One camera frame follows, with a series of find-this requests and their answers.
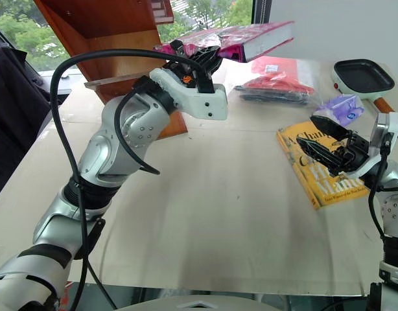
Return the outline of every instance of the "orange component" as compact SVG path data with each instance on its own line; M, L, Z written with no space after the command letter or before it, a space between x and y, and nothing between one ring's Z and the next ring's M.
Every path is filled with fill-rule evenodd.
M188 83L190 83L190 81L192 81L192 77L191 76L184 76L183 77L183 83L188 84Z

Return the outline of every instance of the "window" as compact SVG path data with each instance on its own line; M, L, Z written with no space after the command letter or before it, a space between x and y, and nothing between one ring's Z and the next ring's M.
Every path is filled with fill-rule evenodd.
M253 0L170 3L174 23L158 25L162 42L203 29L249 25L252 20ZM36 71L53 71L69 57L33 0L0 0L0 31L15 48L28 53L27 61Z
M55 70L69 57L33 0L0 0L0 31L37 71Z
M253 0L170 0L174 23L158 25L162 42L193 31L249 25Z

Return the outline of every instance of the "frying pan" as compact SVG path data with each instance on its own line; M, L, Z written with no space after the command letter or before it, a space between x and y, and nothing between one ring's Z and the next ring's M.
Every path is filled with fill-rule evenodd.
M343 60L334 65L334 88L343 94L355 94L369 99L380 112L393 111L383 95L393 89L395 82L377 63L371 60Z

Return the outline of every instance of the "table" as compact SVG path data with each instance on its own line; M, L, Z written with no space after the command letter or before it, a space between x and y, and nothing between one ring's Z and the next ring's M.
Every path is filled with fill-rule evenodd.
M336 96L332 62L301 61ZM232 87L241 64L223 63L215 81ZM398 111L398 86L385 99ZM364 295L378 281L382 244L367 198L314 211L275 138L312 108L228 96L227 121L184 115L189 133L155 142L114 197L90 255L105 284L271 294ZM353 123L370 135L375 108ZM102 103L76 86L61 108L76 157L100 124ZM391 158L398 161L398 142ZM50 122L0 194L0 265L30 247L32 232L71 175ZM70 279L79 280L80 262Z

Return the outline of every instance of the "wooden shelf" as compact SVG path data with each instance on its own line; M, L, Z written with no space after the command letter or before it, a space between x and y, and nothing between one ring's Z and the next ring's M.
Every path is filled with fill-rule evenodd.
M103 49L152 50L160 44L150 0L34 0L66 51L78 55ZM78 64L88 81L136 75L164 65L163 60L114 57ZM134 80L99 86L97 95L104 103L131 89ZM163 131L170 135L187 131L180 113Z

